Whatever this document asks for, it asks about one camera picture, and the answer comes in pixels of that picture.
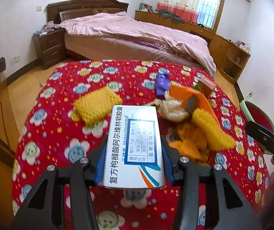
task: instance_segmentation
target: pink blanket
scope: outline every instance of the pink blanket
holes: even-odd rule
[[[131,37],[164,47],[168,52],[193,58],[213,76],[216,66],[210,56],[207,42],[199,36],[176,29],[135,21],[126,12],[98,13],[63,21],[60,24],[70,35]]]

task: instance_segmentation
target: metal screw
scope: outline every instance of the metal screw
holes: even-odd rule
[[[214,165],[214,168],[215,170],[222,170],[222,165],[217,163]]]
[[[182,157],[180,158],[180,162],[181,162],[181,163],[188,163],[188,162],[189,162],[189,158],[187,158],[187,157],[185,157],[185,156],[182,156]]]
[[[87,157],[83,157],[80,159],[80,163],[88,163],[89,159]]]
[[[55,166],[54,165],[49,165],[48,167],[47,167],[47,170],[48,171],[53,171],[55,169]]]

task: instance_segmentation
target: wooden headboard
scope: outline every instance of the wooden headboard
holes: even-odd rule
[[[69,0],[64,2],[51,3],[47,5],[48,21],[54,23],[61,23],[60,12],[66,11],[67,17],[65,19],[76,18],[80,16],[90,15],[87,11],[98,10],[99,12],[107,10],[108,13],[125,11],[127,12],[128,3],[122,3],[117,0]]]

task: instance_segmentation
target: purple toy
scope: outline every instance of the purple toy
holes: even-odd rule
[[[170,89],[168,73],[157,74],[155,88],[156,88],[156,96],[158,97],[164,96],[165,91],[168,91]]]

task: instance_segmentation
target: window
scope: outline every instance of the window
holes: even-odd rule
[[[223,4],[224,0],[202,0],[197,24],[202,24],[216,32]]]

